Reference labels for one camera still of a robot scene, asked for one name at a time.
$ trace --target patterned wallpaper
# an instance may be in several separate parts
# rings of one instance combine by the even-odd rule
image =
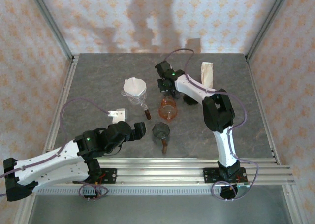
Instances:
[[[45,0],[72,53],[247,53],[275,0]]]
[[[4,159],[42,153],[68,63],[33,0],[0,2],[2,174]],[[13,223],[18,205],[0,198],[0,223]]]
[[[251,61],[278,153],[315,223],[315,0],[286,0]]]

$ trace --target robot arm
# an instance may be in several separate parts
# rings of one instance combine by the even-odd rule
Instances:
[[[69,141],[60,153],[57,153],[58,148],[27,160],[6,159],[3,161],[5,172],[20,168],[5,177],[7,201],[20,200],[44,186],[60,182],[94,183],[102,174],[95,158],[111,153],[124,142],[141,139],[146,133],[145,124],[135,123],[134,127],[131,129],[127,122],[119,121],[107,129],[84,132]]]
[[[240,163],[231,154],[227,131],[233,125],[235,117],[231,102],[226,95],[207,93],[191,84],[182,70],[174,71],[167,61],[163,61],[155,66],[161,79],[158,79],[158,87],[161,92],[175,91],[182,92],[199,104],[203,108],[204,122],[214,133],[219,151],[219,173],[224,179],[228,179],[240,169]],[[204,88],[199,82],[189,78],[194,84]],[[232,151],[234,150],[233,137],[230,132],[230,142]]]

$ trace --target cable clip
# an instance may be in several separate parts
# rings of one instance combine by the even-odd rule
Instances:
[[[108,116],[113,118],[113,124],[120,121],[124,122],[126,119],[126,110],[124,108],[120,108],[120,109],[117,109],[116,111],[108,111],[108,112],[109,112]]]

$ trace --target marble surface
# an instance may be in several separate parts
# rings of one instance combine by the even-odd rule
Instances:
[[[201,105],[189,106],[183,95],[177,100],[178,115],[168,123],[158,115],[163,93],[159,92],[159,78],[154,66],[165,54],[81,54],[75,70],[68,99],[86,97],[106,110],[125,108],[127,122],[145,122],[146,135],[139,141],[126,142],[116,157],[130,158],[204,158],[217,159],[218,150],[213,133],[203,121]],[[177,69],[183,69],[189,53],[174,54],[168,62]],[[271,158],[266,131],[252,87],[245,57],[242,54],[196,54],[189,63],[188,73],[196,80],[201,78],[202,62],[213,62],[214,88],[225,89],[237,95],[248,111],[247,123],[234,130],[236,153],[241,158]],[[132,105],[121,95],[124,80],[130,77],[143,79],[147,84],[146,103],[152,119],[147,120],[140,105]],[[243,119],[241,106],[234,100],[234,124]],[[112,119],[87,102],[77,101],[68,106],[63,114],[68,138],[74,138],[86,130],[107,127]],[[152,128],[157,122],[169,125],[167,154],[162,154],[162,145],[154,140]],[[63,135],[59,131],[55,147],[62,145]]]

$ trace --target mounting plate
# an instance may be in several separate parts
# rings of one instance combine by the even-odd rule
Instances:
[[[117,177],[116,168],[101,168],[102,175],[97,180],[99,184],[115,184]]]
[[[203,178],[205,183],[214,183],[216,181],[224,180],[219,175],[219,168],[212,167],[212,168],[204,168],[203,169]],[[229,183],[237,183],[238,185],[248,185],[248,179],[245,168],[241,167],[238,172],[236,172],[233,176],[229,179],[225,180]]]

